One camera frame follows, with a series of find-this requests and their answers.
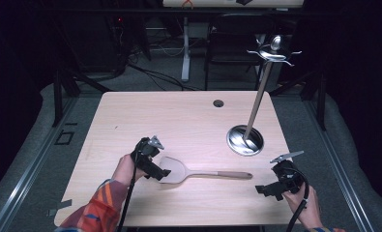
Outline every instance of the slotted spatula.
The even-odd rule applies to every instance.
[[[178,184],[191,175],[222,176],[245,180],[253,177],[253,175],[248,172],[189,170],[179,160],[170,157],[161,158],[160,168],[171,170],[169,175],[160,180],[160,183],[162,184]]]

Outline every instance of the spatula handle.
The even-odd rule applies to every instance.
[[[251,179],[253,175],[249,172],[234,172],[234,171],[218,171],[218,176],[233,177],[239,179]]]

